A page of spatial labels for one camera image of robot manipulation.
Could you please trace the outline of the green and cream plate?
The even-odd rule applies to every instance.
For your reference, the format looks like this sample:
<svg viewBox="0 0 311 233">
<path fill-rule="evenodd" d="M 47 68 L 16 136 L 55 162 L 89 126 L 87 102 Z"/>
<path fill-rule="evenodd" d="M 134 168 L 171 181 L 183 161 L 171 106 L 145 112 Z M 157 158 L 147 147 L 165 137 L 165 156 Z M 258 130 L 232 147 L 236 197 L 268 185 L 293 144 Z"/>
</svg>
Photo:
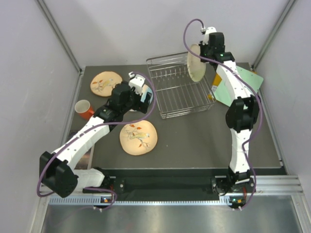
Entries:
<svg viewBox="0 0 311 233">
<path fill-rule="evenodd" d="M 190 52 L 187 54 L 187 68 L 189 76 L 194 82 L 199 82 L 203 79 L 206 72 L 206 65 L 201 62 L 200 58 Z"/>
</svg>

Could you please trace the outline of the bird plate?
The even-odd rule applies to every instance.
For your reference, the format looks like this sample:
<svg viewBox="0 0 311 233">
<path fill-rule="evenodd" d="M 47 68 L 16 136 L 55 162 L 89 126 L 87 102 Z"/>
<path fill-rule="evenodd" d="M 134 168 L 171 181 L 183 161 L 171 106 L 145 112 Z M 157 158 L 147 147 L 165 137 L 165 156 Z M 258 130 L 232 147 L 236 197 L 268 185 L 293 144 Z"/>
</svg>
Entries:
<svg viewBox="0 0 311 233">
<path fill-rule="evenodd" d="M 116 72 L 104 71 L 96 75 L 90 83 L 91 92 L 100 97 L 110 97 L 112 90 L 122 82 L 122 77 Z"/>
<path fill-rule="evenodd" d="M 156 128 L 146 120 L 126 124 L 120 131 L 121 147 L 132 156 L 140 156 L 152 151 L 157 141 Z"/>
</svg>

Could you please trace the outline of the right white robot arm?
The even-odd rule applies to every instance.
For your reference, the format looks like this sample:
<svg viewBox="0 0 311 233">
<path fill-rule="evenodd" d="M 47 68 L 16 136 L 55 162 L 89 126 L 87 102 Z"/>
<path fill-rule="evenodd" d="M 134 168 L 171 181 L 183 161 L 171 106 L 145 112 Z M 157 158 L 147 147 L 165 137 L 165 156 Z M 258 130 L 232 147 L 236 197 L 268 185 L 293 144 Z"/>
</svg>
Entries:
<svg viewBox="0 0 311 233">
<path fill-rule="evenodd" d="M 225 36 L 214 27 L 207 28 L 199 43 L 202 62 L 210 62 L 221 77 L 232 101 L 225 121 L 232 135 L 232 156 L 228 168 L 227 188 L 240 191 L 251 182 L 248 162 L 249 140 L 260 107 L 256 96 L 241 79 L 235 59 L 225 51 Z"/>
</svg>

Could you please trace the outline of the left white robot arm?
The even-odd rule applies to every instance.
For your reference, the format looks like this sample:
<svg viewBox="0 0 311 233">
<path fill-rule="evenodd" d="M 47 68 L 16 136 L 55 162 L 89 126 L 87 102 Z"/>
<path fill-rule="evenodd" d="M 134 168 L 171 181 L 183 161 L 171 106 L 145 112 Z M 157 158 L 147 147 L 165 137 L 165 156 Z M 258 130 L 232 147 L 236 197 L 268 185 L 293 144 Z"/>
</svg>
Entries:
<svg viewBox="0 0 311 233">
<path fill-rule="evenodd" d="M 66 198 L 76 190 L 96 190 L 106 192 L 110 180 L 100 168 L 76 170 L 83 155 L 117 125 L 124 125 L 124 115 L 131 109 L 144 113 L 147 117 L 156 106 L 155 88 L 143 92 L 144 79 L 123 81 L 112 90 L 111 97 L 90 117 L 86 125 L 67 143 L 54 152 L 44 152 L 39 158 L 39 181 L 41 184 Z"/>
</svg>

